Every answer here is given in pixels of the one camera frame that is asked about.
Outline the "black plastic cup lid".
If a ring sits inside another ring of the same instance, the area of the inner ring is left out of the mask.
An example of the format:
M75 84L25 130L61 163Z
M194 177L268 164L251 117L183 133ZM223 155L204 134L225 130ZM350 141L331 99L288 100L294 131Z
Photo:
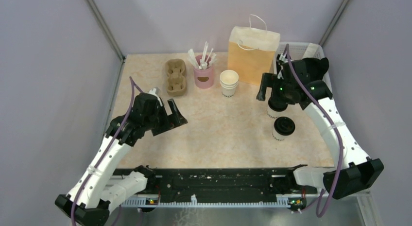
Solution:
M268 101L267 110L269 112L283 112L287 109L288 105L285 103L279 103L274 101Z

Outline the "white paper coffee cup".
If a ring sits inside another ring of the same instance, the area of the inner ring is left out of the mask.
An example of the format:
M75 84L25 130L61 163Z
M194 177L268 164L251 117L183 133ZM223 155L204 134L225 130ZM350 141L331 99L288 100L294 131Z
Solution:
M279 117L284 116L284 111L278 112L278 111L272 110L271 108L267 108L267 115L272 119L277 119Z

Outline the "brown paper takeout bag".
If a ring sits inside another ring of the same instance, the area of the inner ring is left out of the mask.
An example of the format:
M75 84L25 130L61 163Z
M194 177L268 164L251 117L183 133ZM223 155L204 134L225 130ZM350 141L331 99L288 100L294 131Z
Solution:
M280 37L262 18L250 14L248 27L235 26L231 31L227 68L238 73L239 81L260 85L262 75L271 69Z

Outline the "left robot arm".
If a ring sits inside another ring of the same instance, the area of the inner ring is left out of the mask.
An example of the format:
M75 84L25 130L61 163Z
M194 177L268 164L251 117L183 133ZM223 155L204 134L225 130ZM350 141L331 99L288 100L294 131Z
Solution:
M103 226L110 214L132 195L154 191L152 171L144 166L106 188L117 165L147 131L153 136L188 123L173 99L168 100L167 114L162 99L155 92L132 96L125 115L113 119L101 146L86 171L67 193L60 194L55 205L66 214L73 226Z

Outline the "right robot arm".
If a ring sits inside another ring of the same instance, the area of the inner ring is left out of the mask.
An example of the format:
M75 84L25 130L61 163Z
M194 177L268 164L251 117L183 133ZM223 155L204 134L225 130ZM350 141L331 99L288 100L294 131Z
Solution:
M379 159L372 159L357 143L340 116L333 94L323 77L329 69L327 58L303 58L281 62L276 74L263 73L256 99L280 111L289 105L300 105L311 118L334 159L334 168L295 166L285 179L285 187L298 193L304 186L324 189L334 199L370 188L384 170Z

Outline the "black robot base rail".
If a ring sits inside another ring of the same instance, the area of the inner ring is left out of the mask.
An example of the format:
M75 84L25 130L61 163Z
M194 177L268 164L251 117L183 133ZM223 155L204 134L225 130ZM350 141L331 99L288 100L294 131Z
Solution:
M304 209L313 187L292 185L288 168L150 169L145 190L122 203L144 212L155 208Z

